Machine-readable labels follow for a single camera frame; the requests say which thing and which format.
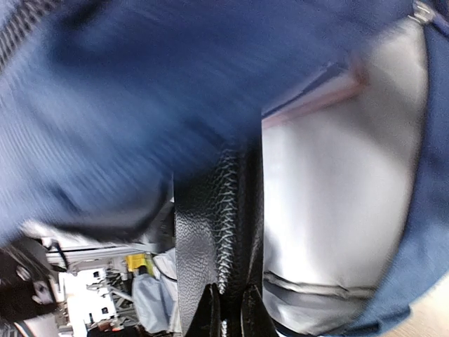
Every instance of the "metal zipper pull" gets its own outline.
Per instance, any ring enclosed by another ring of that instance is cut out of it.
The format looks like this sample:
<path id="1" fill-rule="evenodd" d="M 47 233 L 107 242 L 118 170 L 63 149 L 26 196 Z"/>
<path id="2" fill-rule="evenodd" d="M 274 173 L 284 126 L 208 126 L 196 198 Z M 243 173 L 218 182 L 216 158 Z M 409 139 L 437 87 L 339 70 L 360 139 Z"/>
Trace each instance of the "metal zipper pull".
<path id="1" fill-rule="evenodd" d="M 429 5 L 421 1 L 415 1 L 413 4 L 414 13 L 408 17 L 420 25 L 427 25 L 434 21 L 436 11 Z"/>
<path id="2" fill-rule="evenodd" d="M 409 18 L 418 22 L 420 25 L 432 24 L 441 34 L 449 38 L 449 22 L 444 16 L 421 1 L 415 1 L 413 8 L 415 9 L 415 13 L 409 15 Z"/>

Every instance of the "black cable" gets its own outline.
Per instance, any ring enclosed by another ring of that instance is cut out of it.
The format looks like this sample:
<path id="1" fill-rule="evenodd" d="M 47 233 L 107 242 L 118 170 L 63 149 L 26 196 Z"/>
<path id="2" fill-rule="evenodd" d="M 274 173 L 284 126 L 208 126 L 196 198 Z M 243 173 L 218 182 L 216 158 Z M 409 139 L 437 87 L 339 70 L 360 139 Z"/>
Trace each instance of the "black cable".
<path id="1" fill-rule="evenodd" d="M 156 261 L 154 260 L 153 254 L 149 254 L 148 257 L 153 267 L 155 267 L 161 273 L 162 276 L 164 276 L 169 281 L 177 283 L 177 279 L 173 279 L 172 277 L 168 276 L 165 272 L 161 270 L 161 268 L 157 265 Z"/>
<path id="2" fill-rule="evenodd" d="M 69 261 L 67 260 L 67 257 L 61 248 L 61 245 L 59 245 L 59 242 L 56 240 L 51 240 L 50 246 L 47 249 L 50 251 L 52 248 L 55 248 L 56 251 L 58 251 L 59 255 L 61 256 L 62 261 L 64 261 L 64 266 L 65 266 L 66 271 L 69 270 Z"/>
<path id="3" fill-rule="evenodd" d="M 51 264 L 51 268 L 55 271 L 55 272 L 67 272 L 67 269 L 60 267 L 59 265 L 54 265 Z"/>

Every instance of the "textured black leather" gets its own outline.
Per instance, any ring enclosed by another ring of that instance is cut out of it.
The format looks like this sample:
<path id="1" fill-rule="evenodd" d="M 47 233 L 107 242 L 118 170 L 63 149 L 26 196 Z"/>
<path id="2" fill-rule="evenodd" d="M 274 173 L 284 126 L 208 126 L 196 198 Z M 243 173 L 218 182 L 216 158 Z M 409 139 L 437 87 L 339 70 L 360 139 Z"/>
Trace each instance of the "textured black leather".
<path id="1" fill-rule="evenodd" d="M 222 336 L 241 336 L 249 286 L 262 288 L 261 144 L 223 146 L 215 168 L 180 186 L 175 181 L 176 247 L 182 330 L 191 325 L 205 286 L 217 284 Z"/>
<path id="2" fill-rule="evenodd" d="M 217 284 L 209 284 L 198 304 L 198 310 L 185 337 L 220 337 L 220 293 Z"/>
<path id="3" fill-rule="evenodd" d="M 243 295 L 241 326 L 245 337 L 278 337 L 256 286 L 250 286 Z"/>

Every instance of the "blue backpack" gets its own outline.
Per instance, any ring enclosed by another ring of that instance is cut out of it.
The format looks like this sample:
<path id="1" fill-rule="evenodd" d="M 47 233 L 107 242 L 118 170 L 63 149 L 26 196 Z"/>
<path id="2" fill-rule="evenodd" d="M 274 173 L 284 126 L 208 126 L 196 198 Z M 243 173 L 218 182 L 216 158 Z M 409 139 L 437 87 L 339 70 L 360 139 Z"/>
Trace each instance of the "blue backpack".
<path id="1" fill-rule="evenodd" d="M 334 334 L 387 331 L 446 273 L 444 1 L 47 2 L 0 1 L 1 245 L 30 219 L 108 240 L 141 232 L 140 211 L 161 208 L 173 176 L 207 171 L 223 142 L 251 142 L 267 105 L 409 15 L 424 24 L 429 92 L 408 217 L 374 297 L 362 292 L 363 314 Z"/>
<path id="2" fill-rule="evenodd" d="M 387 53 L 387 57 L 394 59 L 394 66 L 388 68 L 384 65 L 382 69 L 382 65 L 377 63 L 374 75 L 371 74 L 373 75 L 371 86 L 380 86 L 381 92 L 380 95 L 371 96 L 381 97 L 382 101 L 376 102 L 372 98 L 369 100 L 368 93 L 365 94 L 368 96 L 366 101 L 363 98 L 356 99 L 357 102 L 365 102 L 365 105 L 354 107 L 353 102 L 345 103 L 343 106 L 337 105 L 320 111 L 319 116 L 307 115 L 297 120 L 291 120 L 293 117 L 288 116 L 288 108 L 282 106 L 281 111 L 277 112 L 277 118 L 279 119 L 282 114 L 287 115 L 282 118 L 282 121 L 288 121 L 288 124 L 284 126 L 276 125 L 275 118 L 268 117 L 274 121 L 270 122 L 267 131 L 264 130 L 264 137 L 268 138 L 264 140 L 264 159 L 269 158 L 269 163 L 264 164 L 265 226 L 269 232 L 265 244 L 271 246 L 269 249 L 266 248 L 266 255 L 270 254 L 271 249 L 274 250 L 274 253 L 271 253 L 275 256 L 268 257 L 270 261 L 268 267 L 265 267 L 264 302 L 276 322 L 277 329 L 285 336 L 378 336 L 406 319 L 410 315 L 410 303 L 428 291 L 448 270 L 447 216 L 449 213 L 446 210 L 448 196 L 445 191 L 447 186 L 445 177 L 447 174 L 444 171 L 447 161 L 445 158 L 447 144 L 444 140 L 449 140 L 446 136 L 449 119 L 445 121 L 447 118 L 444 107 L 447 103 L 445 103 L 444 88 L 448 84 L 446 84 L 447 76 L 442 67 L 444 60 L 449 56 L 447 44 L 449 25 L 445 19 L 445 13 L 447 13 L 445 6 L 441 3 L 417 3 L 415 10 L 415 15 L 411 15 L 410 21 L 424 25 L 427 62 L 424 62 L 423 68 L 428 67 L 429 87 L 427 96 L 425 96 L 426 93 L 422 95 L 422 93 L 404 89 L 408 90 L 405 95 L 425 101 L 427 107 L 425 109 L 424 106 L 417 107 L 419 110 L 425 110 L 425 113 L 419 117 L 415 116 L 421 120 L 422 135 L 413 154 L 415 164 L 410 167 L 410 176 L 414 176 L 410 179 L 413 191 L 410 190 L 410 194 L 407 194 L 404 199 L 406 204 L 404 210 L 401 209 L 401 203 L 398 201 L 402 196 L 395 194 L 398 192 L 396 188 L 403 189 L 403 187 L 400 187 L 397 177 L 392 178 L 393 170 L 388 172 L 388 177 L 382 177 L 384 169 L 384 167 L 380 168 L 382 160 L 370 158 L 372 150 L 361 145 L 360 149 L 366 155 L 354 154 L 356 150 L 351 148 L 351 144 L 354 146 L 354 141 L 342 140 L 341 135 L 333 134 L 339 126 L 330 128 L 324 123 L 346 125 L 352 123 L 352 128 L 365 128 L 360 133 L 369 133 L 367 131 L 369 128 L 376 127 L 376 119 L 388 119 L 386 123 L 395 125 L 394 133 L 398 139 L 401 139 L 403 144 L 410 141 L 402 137 L 401 129 L 414 128 L 411 125 L 416 120 L 413 117 L 404 119 L 399 116 L 401 103 L 398 103 L 398 100 L 401 100 L 401 95 L 389 92 L 395 85 L 407 86 L 407 79 L 404 79 L 407 76 L 401 73 L 401 63 L 406 64 L 404 72 L 409 74 L 414 72 L 413 65 L 406 59 L 414 53 L 408 48 L 416 44 L 416 41 L 394 39 L 395 35 L 404 34 L 401 28 L 390 30 L 380 39 L 381 43 L 377 42 L 372 47 L 371 53 L 379 53 L 382 49 L 380 44 L 388 44 L 388 40 L 393 39 L 389 42 L 391 45 L 387 47 L 390 52 L 390 54 Z M 386 79 L 388 77 L 397 82 L 391 85 Z M 408 79 L 422 90 L 427 80 L 412 75 Z M 296 100 L 301 95 L 308 94 L 309 88 L 315 90 L 318 82 L 318 86 L 321 85 L 320 78 L 313 78 L 313 83 L 302 89 Z M 374 109 L 377 116 L 369 113 L 367 105 L 373 104 L 377 104 Z M 291 110 L 294 109 L 301 113 L 304 104 L 293 105 Z M 363 111 L 352 114 L 350 117 L 352 119 L 336 117 L 343 114 L 347 116 L 352 110 L 357 112 L 357 109 Z M 369 120 L 367 122 L 369 126 L 362 121 L 357 121 L 357 116 L 359 119 Z M 321 130 L 314 129 L 314 126 L 318 124 Z M 386 124 L 377 126 L 388 128 Z M 350 128 L 345 126 L 342 130 L 345 137 L 352 137 Z M 376 137 L 385 139 L 386 134 L 387 132 L 380 133 L 377 130 L 371 133 L 370 137 L 374 140 Z M 398 156 L 400 151 L 397 152 L 391 148 L 391 146 L 394 147 L 392 145 L 394 141 L 390 138 L 386 142 L 391 142 L 388 146 L 394 154 L 390 155 Z M 286 154 L 279 154 L 283 148 L 286 148 L 288 157 Z M 308 152 L 304 151 L 304 148 L 313 149 L 312 158 L 307 156 Z M 366 163 L 361 164 L 360 160 L 365 160 Z M 401 163 L 406 165 L 407 160 L 406 156 L 402 157 Z M 303 162 L 312 168 L 303 168 Z M 294 166 L 295 170 L 284 169 L 283 166 Z M 365 175 L 357 176 L 358 170 L 364 170 Z M 347 171 L 352 176 L 341 174 L 341 171 Z M 338 178 L 332 178 L 332 175 L 338 175 Z M 305 176 L 306 179 L 301 180 L 298 176 Z M 308 181 L 313 179 L 319 181 L 313 184 L 318 192 L 316 190 L 310 192 Z M 345 186 L 345 179 L 351 180 L 354 188 Z M 377 181 L 379 185 L 370 186 L 370 181 Z M 368 193 L 370 196 L 358 194 L 357 189 L 360 188 L 365 188 L 363 193 Z M 336 190 L 343 195 L 335 196 Z M 382 201 L 370 199 L 375 198 L 376 193 Z M 301 209 L 300 204 L 295 204 L 291 200 L 304 200 L 305 203 L 316 204 L 315 206 L 308 204 Z M 374 205 L 374 208 L 384 207 L 384 211 L 363 208 L 370 203 L 371 206 Z M 341 214 L 333 210 L 333 207 L 347 211 Z M 365 213 L 359 215 L 358 209 L 364 209 Z M 401 213 L 407 213 L 407 216 L 403 219 L 405 225 L 399 225 L 401 230 L 395 232 L 392 228 L 399 224 L 394 223 L 399 209 Z M 318 213 L 319 217 L 308 215 L 307 212 L 310 210 Z M 372 218 L 370 213 L 376 214 L 375 218 Z M 354 224 L 356 227 L 347 224 L 351 220 L 356 221 Z M 382 240 L 395 235 L 397 235 L 397 242 L 393 240 L 382 245 Z M 295 248 L 293 248 L 291 237 L 296 238 Z M 353 246 L 360 244 L 357 240 L 365 243 L 354 249 Z M 345 259 L 351 258 L 348 257 L 347 252 L 352 249 L 363 256 L 361 260 L 364 265 L 361 265 L 357 258 L 353 258 L 352 265 L 350 263 L 348 265 Z M 379 263 L 379 259 L 384 260 L 384 265 Z M 370 274 L 376 270 L 380 274 L 375 275 L 374 279 L 380 276 L 379 279 L 382 281 L 379 284 L 370 283 L 369 280 Z M 354 318 L 350 326 L 345 325 L 348 317 Z"/>

